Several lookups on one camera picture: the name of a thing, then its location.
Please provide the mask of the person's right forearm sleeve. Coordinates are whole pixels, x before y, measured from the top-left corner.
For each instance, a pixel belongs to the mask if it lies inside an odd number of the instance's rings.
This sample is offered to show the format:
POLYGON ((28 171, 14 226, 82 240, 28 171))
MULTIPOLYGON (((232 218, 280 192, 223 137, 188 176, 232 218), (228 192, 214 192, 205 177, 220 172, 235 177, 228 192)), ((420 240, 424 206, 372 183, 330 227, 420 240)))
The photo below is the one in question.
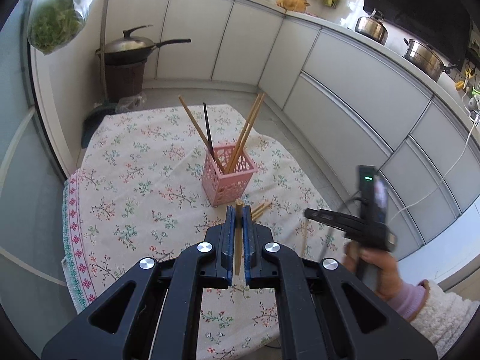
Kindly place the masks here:
POLYGON ((385 301, 431 342, 440 359, 479 355, 478 301, 444 292, 430 280, 416 285, 401 280, 385 301))

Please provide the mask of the person's right hand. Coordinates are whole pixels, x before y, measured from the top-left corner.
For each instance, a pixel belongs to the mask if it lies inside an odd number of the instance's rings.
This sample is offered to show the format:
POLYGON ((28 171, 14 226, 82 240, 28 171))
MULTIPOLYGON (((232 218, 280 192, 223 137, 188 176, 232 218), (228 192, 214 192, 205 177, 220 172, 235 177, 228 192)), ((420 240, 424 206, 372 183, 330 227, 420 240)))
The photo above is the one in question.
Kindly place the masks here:
POLYGON ((364 248, 349 242, 344 249, 343 266, 349 272, 356 273, 361 262, 376 267, 377 287, 375 293, 384 301, 395 297, 403 286, 398 272, 397 261, 386 251, 364 248))

